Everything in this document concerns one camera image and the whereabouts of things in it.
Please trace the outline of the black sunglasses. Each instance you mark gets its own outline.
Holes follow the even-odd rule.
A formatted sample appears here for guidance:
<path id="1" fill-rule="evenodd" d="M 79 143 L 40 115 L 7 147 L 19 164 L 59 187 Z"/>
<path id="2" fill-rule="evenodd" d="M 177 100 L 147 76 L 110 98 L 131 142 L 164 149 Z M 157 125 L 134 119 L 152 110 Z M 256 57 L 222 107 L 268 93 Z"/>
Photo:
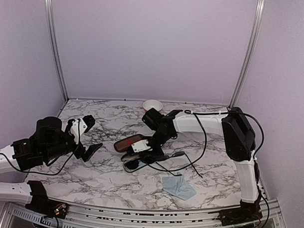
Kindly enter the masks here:
<path id="1" fill-rule="evenodd" d="M 169 173 L 172 176 L 176 176 L 176 172 L 182 171 L 184 169 L 190 168 L 192 167 L 195 172 L 201 177 L 201 175 L 199 174 L 199 172 L 197 171 L 196 167 L 195 167 L 195 163 L 197 161 L 199 161 L 203 156 L 204 156 L 205 152 L 203 151 L 199 157 L 197 157 L 195 160 L 191 160 L 190 157 L 186 154 L 185 151 L 179 151 L 173 154 L 166 154 L 165 160 L 169 160 L 169 159 L 175 159 L 178 157 L 183 157 L 185 156 L 188 163 L 186 165 L 183 165 L 182 167 L 179 168 L 175 168 L 175 169 L 168 169 L 166 167 L 164 167 L 163 165 L 161 165 L 162 162 L 164 161 L 158 161 L 158 160 L 146 160 L 145 162 L 147 163 L 146 167 L 149 167 L 153 170 L 159 171 L 159 172 L 165 172 L 165 173 Z"/>

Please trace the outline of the light blue cleaning cloth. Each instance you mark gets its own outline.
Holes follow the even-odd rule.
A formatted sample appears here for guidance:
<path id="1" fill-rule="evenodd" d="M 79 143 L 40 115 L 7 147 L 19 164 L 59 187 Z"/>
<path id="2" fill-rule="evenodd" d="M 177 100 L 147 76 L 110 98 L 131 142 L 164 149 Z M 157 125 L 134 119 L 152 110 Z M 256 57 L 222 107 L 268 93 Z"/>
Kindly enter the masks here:
<path id="1" fill-rule="evenodd" d="M 180 173 L 176 174 L 176 176 L 162 177 L 162 189 L 184 201 L 191 199 L 197 193 Z"/>
<path id="2" fill-rule="evenodd" d="M 138 167 L 137 167 L 138 169 L 146 167 L 146 166 L 147 166 L 147 164 L 145 162 L 143 162 L 142 160 L 138 160 Z"/>

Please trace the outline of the black glasses case beige lining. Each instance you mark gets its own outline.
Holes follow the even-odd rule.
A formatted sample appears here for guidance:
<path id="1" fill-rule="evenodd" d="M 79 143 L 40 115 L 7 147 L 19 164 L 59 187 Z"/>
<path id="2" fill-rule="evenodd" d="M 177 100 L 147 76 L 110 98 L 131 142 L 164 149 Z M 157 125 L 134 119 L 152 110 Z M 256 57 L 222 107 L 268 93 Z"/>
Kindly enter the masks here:
<path id="1" fill-rule="evenodd" d="M 136 153 L 133 155 L 129 155 L 129 154 L 125 154 L 124 156 L 121 157 L 121 161 L 123 163 L 123 168 L 127 173 L 133 173 L 135 171 L 138 171 L 140 169 L 138 169 L 138 160 L 142 160 L 143 162 L 145 162 L 146 160 L 141 158 L 141 153 Z"/>

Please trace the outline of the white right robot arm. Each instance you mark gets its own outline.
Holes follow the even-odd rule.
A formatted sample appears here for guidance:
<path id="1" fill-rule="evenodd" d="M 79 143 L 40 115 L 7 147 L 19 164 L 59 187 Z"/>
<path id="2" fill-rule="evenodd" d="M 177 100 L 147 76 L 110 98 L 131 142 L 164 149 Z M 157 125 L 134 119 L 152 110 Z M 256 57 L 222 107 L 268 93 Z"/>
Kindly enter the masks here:
<path id="1" fill-rule="evenodd" d="M 225 112 L 195 112 L 175 109 L 163 115 L 156 109 L 148 110 L 142 120 L 154 131 L 151 137 L 139 141 L 135 152 L 155 152 L 179 133 L 216 134 L 224 138 L 227 156 L 234 162 L 240 181 L 241 201 L 236 217 L 247 221 L 256 213 L 261 201 L 259 168 L 256 162 L 255 132 L 248 121 L 249 114 L 239 107 Z"/>

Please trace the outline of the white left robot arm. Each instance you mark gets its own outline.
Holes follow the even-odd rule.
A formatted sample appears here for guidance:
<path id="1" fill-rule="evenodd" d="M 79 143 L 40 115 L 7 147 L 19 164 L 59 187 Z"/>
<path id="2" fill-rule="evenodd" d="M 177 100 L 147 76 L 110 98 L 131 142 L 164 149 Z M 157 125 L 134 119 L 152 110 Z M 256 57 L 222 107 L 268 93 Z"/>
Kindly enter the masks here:
<path id="1" fill-rule="evenodd" d="M 12 142 L 0 149 L 0 175 L 16 171 L 34 174 L 33 168 L 55 163 L 61 156 L 75 157 L 87 162 L 102 147 L 102 143 L 85 147 L 81 136 L 95 125 L 95 119 L 84 116 L 70 119 L 65 128 L 57 117 L 46 117 L 36 123 L 35 133 L 29 138 Z M 40 181 L 22 183 L 0 182 L 0 202 L 33 204 L 42 213 L 52 209 L 52 202 Z"/>

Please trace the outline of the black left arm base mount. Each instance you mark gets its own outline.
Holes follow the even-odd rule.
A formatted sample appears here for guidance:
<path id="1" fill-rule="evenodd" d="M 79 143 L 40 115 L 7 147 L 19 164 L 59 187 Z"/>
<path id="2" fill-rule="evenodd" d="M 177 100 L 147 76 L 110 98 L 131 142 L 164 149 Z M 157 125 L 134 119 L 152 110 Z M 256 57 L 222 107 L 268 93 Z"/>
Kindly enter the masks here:
<path id="1" fill-rule="evenodd" d="M 30 187 L 30 196 L 32 197 L 25 207 L 37 213 L 42 213 L 47 217 L 57 217 L 65 219 L 69 205 L 65 202 L 51 200 L 40 181 L 30 180 L 27 182 Z"/>

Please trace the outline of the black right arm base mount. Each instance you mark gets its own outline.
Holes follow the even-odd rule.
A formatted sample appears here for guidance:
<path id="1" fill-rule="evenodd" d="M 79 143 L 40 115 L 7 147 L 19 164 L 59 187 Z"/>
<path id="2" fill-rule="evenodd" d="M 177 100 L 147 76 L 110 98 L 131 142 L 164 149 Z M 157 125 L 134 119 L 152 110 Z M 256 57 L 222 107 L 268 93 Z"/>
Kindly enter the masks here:
<path id="1" fill-rule="evenodd" d="M 230 226 L 259 220 L 263 217 L 258 202 L 249 203 L 240 201 L 240 206 L 219 211 L 218 220 L 222 226 Z"/>

